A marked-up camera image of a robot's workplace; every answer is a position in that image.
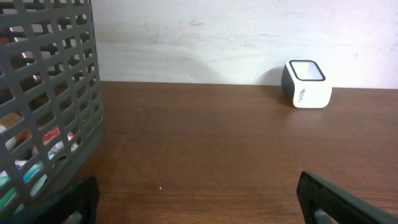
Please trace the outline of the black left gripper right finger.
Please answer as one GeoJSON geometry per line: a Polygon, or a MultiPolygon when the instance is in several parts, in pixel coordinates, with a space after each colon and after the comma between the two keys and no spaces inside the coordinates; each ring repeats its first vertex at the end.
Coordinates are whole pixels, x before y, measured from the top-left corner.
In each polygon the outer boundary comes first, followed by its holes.
{"type": "Polygon", "coordinates": [[[308,171],[300,175],[297,198],[305,223],[397,223],[397,217],[308,171]]]}

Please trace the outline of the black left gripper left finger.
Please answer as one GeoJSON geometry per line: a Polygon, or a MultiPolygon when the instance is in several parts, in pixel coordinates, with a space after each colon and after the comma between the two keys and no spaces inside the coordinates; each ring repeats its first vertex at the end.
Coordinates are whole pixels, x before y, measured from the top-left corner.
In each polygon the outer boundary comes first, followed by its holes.
{"type": "Polygon", "coordinates": [[[80,223],[95,224],[100,192],[95,176],[91,175],[51,195],[37,215],[37,223],[61,223],[77,212],[80,223]]]}

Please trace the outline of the orange tissue pack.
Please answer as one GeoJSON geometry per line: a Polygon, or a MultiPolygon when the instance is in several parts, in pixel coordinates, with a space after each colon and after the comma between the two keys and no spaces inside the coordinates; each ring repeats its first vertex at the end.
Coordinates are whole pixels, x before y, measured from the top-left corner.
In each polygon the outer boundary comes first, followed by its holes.
{"type": "MultiPolygon", "coordinates": [[[[49,145],[55,137],[60,135],[60,130],[58,126],[52,128],[47,134],[44,134],[42,141],[45,146],[49,145]]],[[[16,146],[22,144],[24,141],[28,140],[31,138],[31,133],[28,129],[24,130],[21,132],[17,137],[16,137],[16,146]]],[[[63,148],[63,142],[59,141],[56,144],[53,145],[52,150],[60,150],[63,148]]]]}

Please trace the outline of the mint toilet tissue wipes pack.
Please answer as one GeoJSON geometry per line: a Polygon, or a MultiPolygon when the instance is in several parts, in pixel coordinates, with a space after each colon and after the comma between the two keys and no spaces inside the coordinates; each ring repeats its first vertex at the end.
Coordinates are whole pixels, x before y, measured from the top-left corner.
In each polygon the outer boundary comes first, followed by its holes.
{"type": "MultiPolygon", "coordinates": [[[[74,141],[72,136],[68,137],[68,142],[70,145],[66,147],[60,139],[43,139],[44,150],[42,152],[54,167],[60,159],[66,158],[67,149],[74,153],[80,148],[80,143],[74,141]]],[[[25,196],[28,199],[34,198],[48,179],[44,164],[39,158],[38,147],[30,144],[30,139],[20,144],[21,147],[25,145],[31,150],[32,157],[28,160],[14,159],[14,167],[22,178],[21,187],[18,187],[13,181],[14,177],[5,167],[5,160],[1,159],[1,215],[4,216],[24,208],[25,200],[22,198],[24,194],[20,193],[20,190],[27,191],[25,196]]]]}

